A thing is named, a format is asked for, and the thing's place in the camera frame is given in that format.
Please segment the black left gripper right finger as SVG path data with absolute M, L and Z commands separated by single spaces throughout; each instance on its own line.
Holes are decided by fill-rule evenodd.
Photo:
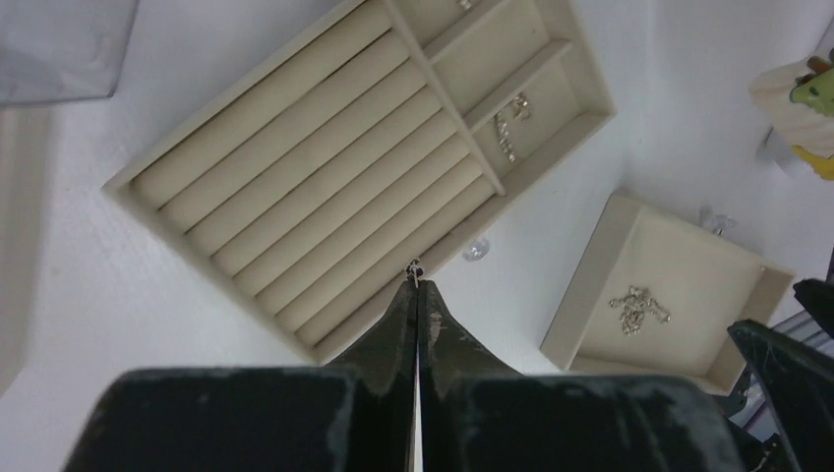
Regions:
M 664 376 L 523 375 L 450 313 L 416 299 L 428 471 L 740 471 L 713 399 Z

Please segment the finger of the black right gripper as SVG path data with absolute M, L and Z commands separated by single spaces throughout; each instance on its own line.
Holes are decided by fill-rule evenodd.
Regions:
M 833 469 L 833 359 L 752 320 L 728 334 L 758 379 L 795 471 Z
M 819 327 L 833 337 L 833 286 L 819 279 L 804 279 L 794 286 L 794 297 Z

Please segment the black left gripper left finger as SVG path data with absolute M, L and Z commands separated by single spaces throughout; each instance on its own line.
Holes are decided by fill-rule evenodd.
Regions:
M 405 471 L 416 284 L 322 367 L 127 372 L 95 406 L 69 471 Z

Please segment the beige ring roll tray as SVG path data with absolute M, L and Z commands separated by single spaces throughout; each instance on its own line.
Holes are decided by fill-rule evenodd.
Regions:
M 510 163 L 494 115 L 518 93 Z M 611 118 L 570 1 L 344 1 L 107 193 L 298 355 L 335 356 Z

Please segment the silver drop earring pair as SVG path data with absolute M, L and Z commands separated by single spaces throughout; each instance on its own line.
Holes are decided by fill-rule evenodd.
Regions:
M 420 283 L 424 276 L 424 269 L 419 258 L 412 259 L 405 268 L 406 279 L 416 288 L 420 287 Z

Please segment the silver dangling earring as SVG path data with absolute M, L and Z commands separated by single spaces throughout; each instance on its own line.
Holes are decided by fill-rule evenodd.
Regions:
M 498 145 L 510 163 L 518 160 L 513 143 L 513 127 L 518 123 L 527 123 L 533 117 L 533 106 L 524 92 L 514 96 L 493 117 L 493 125 Z

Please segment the beige compartment tray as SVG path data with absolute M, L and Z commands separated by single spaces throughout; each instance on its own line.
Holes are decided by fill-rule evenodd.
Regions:
M 1 110 L 1 393 L 30 356 L 53 109 Z

